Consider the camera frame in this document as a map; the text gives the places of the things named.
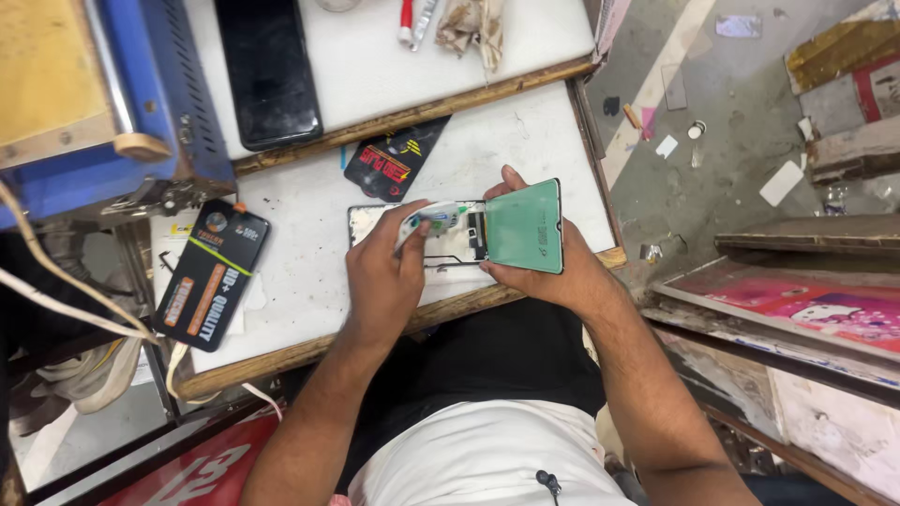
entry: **orange label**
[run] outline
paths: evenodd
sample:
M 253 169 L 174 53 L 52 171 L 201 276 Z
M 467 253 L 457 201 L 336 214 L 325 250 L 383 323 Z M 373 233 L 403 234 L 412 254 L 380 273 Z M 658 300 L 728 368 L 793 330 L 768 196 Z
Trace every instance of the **orange label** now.
M 194 288 L 193 279 L 185 277 L 175 289 L 175 293 L 172 294 L 172 302 L 169 303 L 169 309 L 166 311 L 166 319 L 164 320 L 164 323 L 169 327 L 174 327 L 178 323 L 178 318 L 181 316 L 181 311 L 185 309 L 187 296 L 191 294 L 192 288 Z
M 188 334 L 196 336 L 197 332 L 200 331 L 200 326 L 203 324 L 203 317 L 206 316 L 206 311 L 210 309 L 212 296 L 216 293 L 216 287 L 219 286 L 219 281 L 221 281 L 223 274 L 225 274 L 225 265 L 216 264 L 216 267 L 212 269 L 210 282 L 207 283 L 206 288 L 203 289 L 203 297 L 200 299 L 200 304 L 197 305 L 197 311 L 193 314 L 191 326 L 187 328 Z

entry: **blue machine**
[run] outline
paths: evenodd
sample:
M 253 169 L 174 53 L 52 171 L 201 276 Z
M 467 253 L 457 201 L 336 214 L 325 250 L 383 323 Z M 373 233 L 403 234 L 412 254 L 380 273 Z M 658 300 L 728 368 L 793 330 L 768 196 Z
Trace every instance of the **blue machine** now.
M 172 157 L 139 162 L 120 157 L 110 143 L 7 168 L 0 175 L 29 219 L 98 219 L 102 209 L 151 185 L 181 203 L 233 193 L 234 172 L 182 1 L 97 1 L 135 129 L 162 140 Z M 0 227 L 13 224 L 12 214 L 0 212 Z

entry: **black pants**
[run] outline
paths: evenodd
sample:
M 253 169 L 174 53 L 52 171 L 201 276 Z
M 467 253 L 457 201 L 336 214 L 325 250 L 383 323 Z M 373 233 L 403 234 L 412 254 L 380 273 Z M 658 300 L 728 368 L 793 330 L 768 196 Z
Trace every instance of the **black pants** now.
M 291 373 L 285 377 L 292 399 Z M 336 493 L 391 439 L 458 402 L 550 401 L 597 416 L 600 370 L 585 352 L 581 320 L 525 299 L 450 321 L 421 344 L 400 338 L 369 385 Z

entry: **man's right hand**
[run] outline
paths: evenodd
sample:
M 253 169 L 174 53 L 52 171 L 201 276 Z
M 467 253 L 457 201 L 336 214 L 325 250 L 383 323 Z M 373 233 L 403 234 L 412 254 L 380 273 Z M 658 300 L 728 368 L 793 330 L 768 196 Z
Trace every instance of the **man's right hand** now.
M 515 192 L 528 186 L 509 165 L 501 171 L 503 183 L 485 192 L 484 200 Z M 524 292 L 529 297 L 560 304 L 584 319 L 592 308 L 608 294 L 608 290 L 620 289 L 603 264 L 588 248 L 588 243 L 574 223 L 562 220 L 562 274 L 549 274 L 530 269 L 502 266 L 485 261 L 481 270 L 490 274 L 498 283 Z

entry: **green protective film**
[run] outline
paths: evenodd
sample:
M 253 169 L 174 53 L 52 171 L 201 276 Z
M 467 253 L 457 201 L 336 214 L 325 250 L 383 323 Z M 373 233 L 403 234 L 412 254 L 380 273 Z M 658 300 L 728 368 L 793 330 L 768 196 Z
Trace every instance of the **green protective film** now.
M 553 274 L 563 271 L 559 179 L 492 198 L 484 207 L 491 262 Z

